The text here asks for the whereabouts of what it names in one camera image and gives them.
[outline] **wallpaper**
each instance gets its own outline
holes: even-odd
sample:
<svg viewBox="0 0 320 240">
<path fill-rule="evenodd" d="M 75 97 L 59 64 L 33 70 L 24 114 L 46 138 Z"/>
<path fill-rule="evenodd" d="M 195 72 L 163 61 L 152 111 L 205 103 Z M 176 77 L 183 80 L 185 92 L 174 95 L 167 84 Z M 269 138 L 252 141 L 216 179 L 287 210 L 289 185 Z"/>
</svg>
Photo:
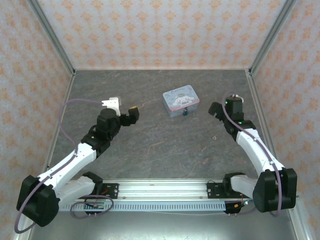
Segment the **wallpaper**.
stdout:
<svg viewBox="0 0 320 240">
<path fill-rule="evenodd" d="M 248 68 L 285 0 L 39 0 L 76 69 Z"/>
<path fill-rule="evenodd" d="M 0 1 L 0 233 L 11 240 L 21 182 L 39 175 L 70 75 L 26 0 Z"/>
<path fill-rule="evenodd" d="M 320 236 L 320 4 L 298 0 L 254 77 L 277 155 Z"/>
</svg>

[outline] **orange floral pattern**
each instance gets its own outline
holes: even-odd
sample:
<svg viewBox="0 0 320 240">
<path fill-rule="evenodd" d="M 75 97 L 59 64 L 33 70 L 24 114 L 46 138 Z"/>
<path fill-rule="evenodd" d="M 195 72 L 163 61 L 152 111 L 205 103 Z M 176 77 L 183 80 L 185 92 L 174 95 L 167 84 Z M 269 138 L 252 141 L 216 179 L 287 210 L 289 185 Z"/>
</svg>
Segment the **orange floral pattern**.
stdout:
<svg viewBox="0 0 320 240">
<path fill-rule="evenodd" d="M 297 171 L 315 236 L 320 236 L 319 13 L 318 0 L 297 1 L 254 76 L 277 155 Z"/>
<path fill-rule="evenodd" d="M 21 183 L 43 169 L 70 74 L 27 1 L 2 0 L 0 25 L 0 233 L 9 240 Z"/>
<path fill-rule="evenodd" d="M 76 69 L 185 69 L 250 67 L 284 2 L 43 0 L 40 4 Z"/>
</svg>

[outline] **tin box lid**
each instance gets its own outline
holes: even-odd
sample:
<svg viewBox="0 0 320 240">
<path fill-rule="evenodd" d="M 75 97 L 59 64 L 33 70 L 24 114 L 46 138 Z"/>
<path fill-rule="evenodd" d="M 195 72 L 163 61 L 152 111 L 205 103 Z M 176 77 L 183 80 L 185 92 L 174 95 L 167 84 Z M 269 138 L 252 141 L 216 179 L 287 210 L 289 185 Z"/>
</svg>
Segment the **tin box lid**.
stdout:
<svg viewBox="0 0 320 240">
<path fill-rule="evenodd" d="M 200 102 L 191 85 L 182 86 L 163 93 L 163 99 L 170 111 L 177 111 Z"/>
</svg>

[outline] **gray floor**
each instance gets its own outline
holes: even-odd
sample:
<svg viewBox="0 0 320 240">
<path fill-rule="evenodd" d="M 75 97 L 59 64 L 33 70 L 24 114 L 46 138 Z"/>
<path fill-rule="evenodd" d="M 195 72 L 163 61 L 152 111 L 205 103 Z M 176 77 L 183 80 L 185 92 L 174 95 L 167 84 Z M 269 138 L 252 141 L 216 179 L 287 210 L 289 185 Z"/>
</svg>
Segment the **gray floor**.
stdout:
<svg viewBox="0 0 320 240">
<path fill-rule="evenodd" d="M 191 215 L 157 212 L 109 212 L 74 219 L 60 212 L 46 227 L 35 226 L 30 240 L 296 240 L 288 210 L 238 217 L 224 213 Z"/>
<path fill-rule="evenodd" d="M 187 116 L 169 117 L 162 93 L 192 85 L 200 104 Z M 228 90 L 244 97 L 245 119 L 252 120 L 260 135 L 244 70 L 83 70 L 77 71 L 69 99 L 107 100 L 119 96 L 121 112 L 138 106 L 136 125 L 122 127 L 111 147 L 75 177 L 92 171 L 104 179 L 214 178 L 244 172 L 256 177 L 255 169 L 222 122 L 208 114 L 212 102 L 220 102 Z M 95 124 L 101 106 L 72 103 L 63 126 L 78 142 Z M 59 134 L 51 166 L 73 150 Z"/>
</svg>

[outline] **box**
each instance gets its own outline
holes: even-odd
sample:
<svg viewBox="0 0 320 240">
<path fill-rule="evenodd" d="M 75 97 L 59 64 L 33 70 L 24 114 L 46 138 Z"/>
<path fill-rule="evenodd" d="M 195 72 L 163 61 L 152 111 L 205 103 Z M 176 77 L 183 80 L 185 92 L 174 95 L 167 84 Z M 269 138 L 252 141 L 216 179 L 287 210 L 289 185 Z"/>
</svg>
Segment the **box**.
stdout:
<svg viewBox="0 0 320 240">
<path fill-rule="evenodd" d="M 198 108 L 200 99 L 191 85 L 163 93 L 164 105 L 171 117 L 187 115 Z"/>
</svg>

